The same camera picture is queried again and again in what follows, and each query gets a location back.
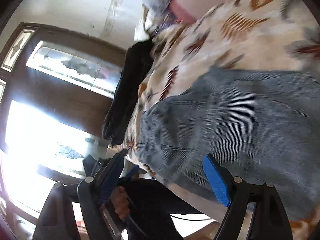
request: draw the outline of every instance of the white wall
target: white wall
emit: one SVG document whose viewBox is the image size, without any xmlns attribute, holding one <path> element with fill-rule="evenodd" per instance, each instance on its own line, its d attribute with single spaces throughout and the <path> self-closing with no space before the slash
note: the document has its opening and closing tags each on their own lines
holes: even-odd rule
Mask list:
<svg viewBox="0 0 320 240">
<path fill-rule="evenodd" d="M 104 30 L 111 0 L 23 0 L 0 35 L 0 51 L 20 22 L 42 23 L 100 37 L 127 49 L 142 9 L 141 0 L 123 0 L 112 31 Z"/>
</svg>

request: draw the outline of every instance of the black pants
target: black pants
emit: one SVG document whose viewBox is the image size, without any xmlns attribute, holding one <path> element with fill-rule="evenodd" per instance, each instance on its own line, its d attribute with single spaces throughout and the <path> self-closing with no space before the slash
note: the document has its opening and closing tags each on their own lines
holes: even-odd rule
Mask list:
<svg viewBox="0 0 320 240">
<path fill-rule="evenodd" d="M 129 240 L 182 240 L 169 214 L 200 213 L 156 180 L 123 182 L 132 205 L 125 222 Z"/>
</svg>

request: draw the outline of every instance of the bed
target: bed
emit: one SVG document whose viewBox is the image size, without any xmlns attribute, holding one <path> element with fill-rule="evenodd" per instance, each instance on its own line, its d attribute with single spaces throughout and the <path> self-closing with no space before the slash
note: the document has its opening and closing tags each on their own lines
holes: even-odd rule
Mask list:
<svg viewBox="0 0 320 240">
<path fill-rule="evenodd" d="M 233 0 L 214 6 L 193 24 L 175 24 L 153 39 L 153 65 L 141 82 L 119 149 L 199 211 L 222 221 L 225 208 L 166 179 L 141 161 L 141 116 L 159 101 L 189 89 L 212 65 L 223 69 L 317 71 L 320 28 L 301 0 Z M 319 210 L 291 221 L 294 239 L 305 239 Z M 243 227 L 248 227 L 246 219 Z"/>
</svg>

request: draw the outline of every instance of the human hand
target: human hand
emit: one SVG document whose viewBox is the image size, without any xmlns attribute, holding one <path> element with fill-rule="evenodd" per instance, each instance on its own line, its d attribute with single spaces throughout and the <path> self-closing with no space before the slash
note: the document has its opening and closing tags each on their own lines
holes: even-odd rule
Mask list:
<svg viewBox="0 0 320 240">
<path fill-rule="evenodd" d="M 130 214 L 129 201 L 123 187 L 116 187 L 111 194 L 111 202 L 118 217 L 123 220 Z"/>
</svg>

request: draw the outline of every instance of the denim shorts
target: denim shorts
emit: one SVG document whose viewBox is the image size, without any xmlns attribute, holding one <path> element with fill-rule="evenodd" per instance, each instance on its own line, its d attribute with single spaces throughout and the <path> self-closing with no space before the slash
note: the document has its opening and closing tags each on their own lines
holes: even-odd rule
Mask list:
<svg viewBox="0 0 320 240">
<path fill-rule="evenodd" d="M 207 153 L 247 183 L 272 182 L 289 218 L 305 217 L 320 195 L 320 78 L 211 67 L 143 113 L 140 160 L 215 200 L 202 169 Z"/>
</svg>

